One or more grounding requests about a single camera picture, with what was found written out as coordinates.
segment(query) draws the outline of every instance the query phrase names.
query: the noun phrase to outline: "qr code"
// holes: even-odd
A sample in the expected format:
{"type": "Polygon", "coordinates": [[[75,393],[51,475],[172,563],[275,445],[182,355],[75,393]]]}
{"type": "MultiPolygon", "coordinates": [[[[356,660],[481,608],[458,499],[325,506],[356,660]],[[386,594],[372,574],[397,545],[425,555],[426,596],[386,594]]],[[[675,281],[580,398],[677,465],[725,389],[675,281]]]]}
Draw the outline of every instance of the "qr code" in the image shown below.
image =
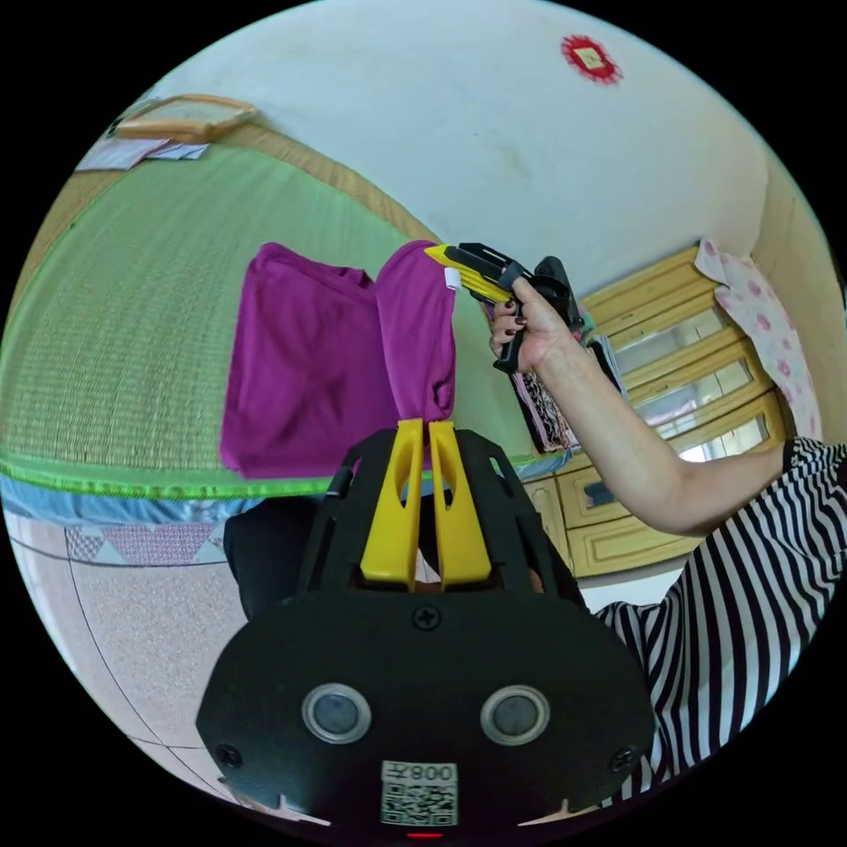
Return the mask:
{"type": "Polygon", "coordinates": [[[413,827],[455,826],[456,798],[455,785],[384,783],[382,822],[413,827]]]}

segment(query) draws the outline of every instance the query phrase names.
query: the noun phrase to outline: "cabinet drawer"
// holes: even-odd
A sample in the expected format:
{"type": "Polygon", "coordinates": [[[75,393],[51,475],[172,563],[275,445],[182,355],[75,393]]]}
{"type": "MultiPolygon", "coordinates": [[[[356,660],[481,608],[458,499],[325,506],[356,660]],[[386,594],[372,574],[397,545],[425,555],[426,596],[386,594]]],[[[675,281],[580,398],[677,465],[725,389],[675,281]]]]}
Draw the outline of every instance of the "cabinet drawer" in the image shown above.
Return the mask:
{"type": "Polygon", "coordinates": [[[697,247],[677,253],[637,274],[583,297],[597,332],[614,335],[698,295],[711,293],[715,283],[693,262],[697,247]]]}
{"type": "Polygon", "coordinates": [[[544,524],[544,532],[553,542],[562,561],[571,567],[571,557],[567,549],[567,536],[565,534],[565,520],[562,517],[562,506],[558,501],[558,489],[556,480],[552,477],[539,479],[534,483],[526,483],[523,490],[529,495],[532,505],[541,515],[544,524]]]}
{"type": "Polygon", "coordinates": [[[744,338],[708,292],[612,335],[609,341],[624,385],[632,391],[744,338]]]}
{"type": "Polygon", "coordinates": [[[668,536],[630,515],[619,521],[569,529],[567,541],[578,579],[664,562],[694,550],[700,538],[668,536]]]}
{"type": "MultiPolygon", "coordinates": [[[[670,438],[668,443],[687,461],[710,461],[767,450],[784,438],[779,403],[774,393],[768,392],[729,415],[670,438]]],[[[603,524],[629,515],[617,500],[609,501],[603,495],[605,489],[593,466],[558,476],[556,481],[567,529],[603,524]]]]}
{"type": "MultiPolygon", "coordinates": [[[[716,420],[773,388],[748,340],[732,344],[629,393],[635,411],[656,434],[670,440],[716,420]]],[[[563,474],[591,467],[577,450],[563,474]]]]}

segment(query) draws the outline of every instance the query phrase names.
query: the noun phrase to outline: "red decoration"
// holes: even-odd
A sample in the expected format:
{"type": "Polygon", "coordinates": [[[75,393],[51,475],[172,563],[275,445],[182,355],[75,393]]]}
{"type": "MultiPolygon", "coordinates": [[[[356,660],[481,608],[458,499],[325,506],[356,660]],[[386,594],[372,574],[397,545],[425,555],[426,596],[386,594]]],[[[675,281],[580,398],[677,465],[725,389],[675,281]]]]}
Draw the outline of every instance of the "red decoration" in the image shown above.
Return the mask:
{"type": "Polygon", "coordinates": [[[562,55],[583,77],[600,85],[611,86],[623,78],[609,54],[587,35],[570,35],[562,39],[562,55]]]}

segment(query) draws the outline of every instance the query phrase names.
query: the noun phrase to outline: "purple shirt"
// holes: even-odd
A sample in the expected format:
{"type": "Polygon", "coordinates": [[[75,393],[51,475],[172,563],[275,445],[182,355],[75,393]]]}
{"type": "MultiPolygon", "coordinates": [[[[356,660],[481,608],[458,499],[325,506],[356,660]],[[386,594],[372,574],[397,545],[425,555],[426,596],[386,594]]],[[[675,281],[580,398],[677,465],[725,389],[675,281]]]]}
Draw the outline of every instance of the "purple shirt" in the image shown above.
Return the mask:
{"type": "Polygon", "coordinates": [[[262,246],[238,312],[221,430],[227,468],[252,479],[332,476],[375,431],[451,415],[455,292],[429,246],[401,247],[376,283],[262,246]]]}

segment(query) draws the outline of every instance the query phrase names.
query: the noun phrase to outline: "black and white striped shirt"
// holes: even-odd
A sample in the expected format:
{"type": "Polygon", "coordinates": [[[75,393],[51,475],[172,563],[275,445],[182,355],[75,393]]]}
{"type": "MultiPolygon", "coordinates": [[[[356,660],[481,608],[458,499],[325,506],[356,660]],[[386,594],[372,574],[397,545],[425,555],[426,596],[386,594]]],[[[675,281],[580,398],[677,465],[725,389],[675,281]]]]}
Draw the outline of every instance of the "black and white striped shirt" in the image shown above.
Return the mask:
{"type": "Polygon", "coordinates": [[[691,554],[661,603],[596,616],[635,653],[656,711],[653,749],[611,806],[707,759],[797,663],[847,561],[847,445],[795,438],[783,475],[691,554]]]}

